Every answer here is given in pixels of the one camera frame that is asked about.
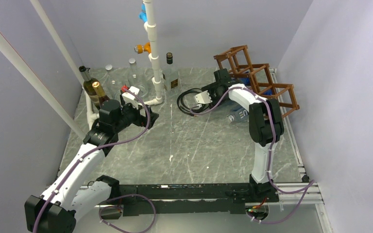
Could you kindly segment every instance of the plastic bottle lying down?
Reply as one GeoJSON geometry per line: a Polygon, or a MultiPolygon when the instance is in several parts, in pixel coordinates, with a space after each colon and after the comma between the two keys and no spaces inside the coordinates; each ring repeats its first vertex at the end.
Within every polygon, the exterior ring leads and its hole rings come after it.
{"type": "Polygon", "coordinates": [[[248,121],[248,111],[241,107],[234,107],[229,111],[228,121],[231,122],[246,122],[248,121]]]}

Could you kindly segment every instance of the gray marble tabletop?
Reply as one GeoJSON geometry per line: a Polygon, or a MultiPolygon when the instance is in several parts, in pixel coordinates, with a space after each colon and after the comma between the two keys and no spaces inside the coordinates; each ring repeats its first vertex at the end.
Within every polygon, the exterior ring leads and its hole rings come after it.
{"type": "MultiPolygon", "coordinates": [[[[212,83],[215,70],[179,69],[180,91],[212,83]]],[[[143,71],[148,79],[149,97],[153,98],[150,81],[153,72],[150,68],[143,71]]],[[[103,86],[109,85],[105,69],[92,69],[90,73],[103,86]]],[[[117,81],[126,80],[128,75],[129,68],[118,68],[111,73],[117,81]]],[[[258,78],[261,82],[266,80],[264,73],[258,78]]],[[[115,146],[86,182],[94,181],[101,175],[111,176],[122,184],[247,182],[254,166],[255,143],[249,135],[247,122],[227,121],[227,113],[234,103],[230,101],[207,115],[192,117],[179,111],[176,98],[175,94],[166,95],[164,103],[153,106],[152,110],[159,114],[155,125],[138,140],[115,146]]],[[[89,131],[83,93],[75,121],[84,132],[89,131]]],[[[142,128],[132,125],[119,133],[119,140],[134,137],[141,131],[142,128]]],[[[81,144],[82,141],[71,132],[59,174],[75,157],[81,144]]],[[[285,125],[272,166],[274,180],[278,183],[301,181],[293,148],[285,125]]]]}

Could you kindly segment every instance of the white pvc pipe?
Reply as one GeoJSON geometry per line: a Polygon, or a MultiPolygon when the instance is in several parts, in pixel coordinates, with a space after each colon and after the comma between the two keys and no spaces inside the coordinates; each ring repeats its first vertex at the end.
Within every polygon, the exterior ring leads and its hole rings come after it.
{"type": "Polygon", "coordinates": [[[88,93],[84,90],[85,93],[85,99],[86,99],[86,120],[88,122],[89,130],[91,130],[92,125],[94,124],[94,121],[99,118],[99,114],[96,114],[93,112],[92,109],[92,101],[89,97],[88,93]]]}
{"type": "Polygon", "coordinates": [[[26,64],[22,57],[16,52],[11,44],[0,33],[0,51],[14,65],[14,67],[25,77],[25,79],[37,90],[37,92],[46,100],[46,102],[56,111],[56,113],[68,124],[71,129],[79,136],[85,138],[85,133],[73,121],[62,105],[56,100],[52,93],[44,86],[36,74],[26,64]]]}
{"type": "Polygon", "coordinates": [[[162,90],[163,85],[161,81],[161,76],[159,70],[161,66],[159,65],[159,55],[158,55],[158,44],[156,43],[157,34],[156,34],[156,23],[155,16],[153,13],[153,4],[152,0],[143,0],[145,4],[145,13],[147,15],[147,22],[144,24],[144,27],[148,33],[148,39],[151,45],[151,53],[149,54],[149,60],[151,61],[153,69],[153,78],[152,82],[155,87],[156,97],[153,100],[145,102],[148,105],[160,104],[163,102],[162,90]]]}
{"type": "Polygon", "coordinates": [[[70,56],[67,48],[65,47],[64,43],[62,42],[62,40],[59,37],[58,33],[56,32],[55,28],[53,27],[51,21],[49,20],[47,14],[45,13],[44,9],[42,8],[41,3],[39,3],[38,0],[30,0],[30,1],[31,1],[32,6],[35,8],[36,12],[38,13],[39,17],[41,18],[42,22],[44,23],[45,27],[47,28],[49,34],[51,34],[52,39],[55,41],[55,44],[58,46],[62,55],[65,57],[65,60],[67,61],[70,68],[72,69],[76,78],[82,84],[84,82],[84,79],[82,78],[82,75],[78,70],[78,67],[76,66],[76,64],[73,61],[72,57],[70,56]]]}

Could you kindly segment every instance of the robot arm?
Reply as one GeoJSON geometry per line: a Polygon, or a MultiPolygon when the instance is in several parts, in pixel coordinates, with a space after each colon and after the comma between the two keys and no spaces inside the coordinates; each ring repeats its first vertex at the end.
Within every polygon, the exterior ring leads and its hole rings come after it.
{"type": "MultiPolygon", "coordinates": [[[[244,84],[234,84],[230,88],[234,87],[241,87],[245,88],[244,84]]],[[[248,91],[242,89],[234,89],[228,93],[228,97],[230,100],[237,102],[243,108],[245,108],[249,113],[250,118],[250,135],[253,141],[257,142],[255,144],[255,159],[254,159],[254,168],[251,172],[251,176],[254,181],[258,184],[268,183],[268,177],[266,171],[268,169],[268,150],[271,146],[271,142],[269,141],[264,135],[263,131],[265,129],[271,129],[270,126],[266,127],[265,119],[264,119],[264,112],[262,111],[262,106],[264,103],[259,99],[266,100],[268,103],[273,105],[274,103],[269,102],[267,98],[258,96],[257,98],[248,91]]],[[[281,135],[284,132],[284,127],[279,125],[279,129],[281,131],[277,133],[277,135],[281,135]]],[[[273,145],[272,148],[272,157],[277,144],[273,145]]]]}
{"type": "MultiPolygon", "coordinates": [[[[29,231],[33,231],[38,213],[53,193],[56,195],[48,202],[39,221],[37,230],[39,233],[71,233],[76,222],[95,205],[110,197],[120,196],[119,181],[107,176],[97,178],[91,188],[78,191],[87,176],[108,155],[111,147],[96,150],[83,159],[84,154],[98,146],[117,142],[118,133],[131,124],[140,127],[147,125],[148,119],[140,114],[139,106],[137,104],[134,106],[131,102],[125,104],[124,100],[126,100],[125,95],[121,99],[123,106],[117,100],[108,100],[102,104],[100,118],[94,122],[77,155],[65,171],[40,197],[30,196],[25,202],[29,231]],[[65,177],[68,179],[57,190],[65,177]]],[[[150,128],[159,115],[153,113],[149,107],[148,112],[151,117],[150,128]]]]}
{"type": "Polygon", "coordinates": [[[255,161],[254,168],[251,172],[251,178],[257,187],[265,186],[266,188],[255,188],[259,193],[269,189],[269,180],[267,177],[268,169],[268,152],[273,139],[271,124],[274,124],[276,142],[279,141],[280,136],[284,133],[284,124],[282,122],[279,102],[276,99],[267,99],[261,96],[254,96],[252,93],[243,90],[246,86],[237,79],[231,79],[226,69],[214,72],[215,82],[202,88],[201,93],[195,95],[195,101],[198,104],[209,104],[213,107],[221,96],[228,90],[228,98],[237,102],[249,113],[249,132],[255,144],[255,161]],[[272,120],[266,119],[264,116],[267,113],[267,108],[261,100],[265,100],[271,111],[272,120]]]}

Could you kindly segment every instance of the white bottle cap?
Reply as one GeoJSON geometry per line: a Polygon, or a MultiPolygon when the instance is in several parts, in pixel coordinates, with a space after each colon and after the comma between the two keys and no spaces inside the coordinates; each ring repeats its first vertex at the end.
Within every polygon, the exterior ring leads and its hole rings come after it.
{"type": "Polygon", "coordinates": [[[131,59],[129,59],[129,64],[136,64],[136,61],[135,61],[135,58],[131,58],[131,59]]]}
{"type": "Polygon", "coordinates": [[[113,68],[112,65],[106,65],[105,66],[106,71],[111,71],[112,68],[113,68]]]}

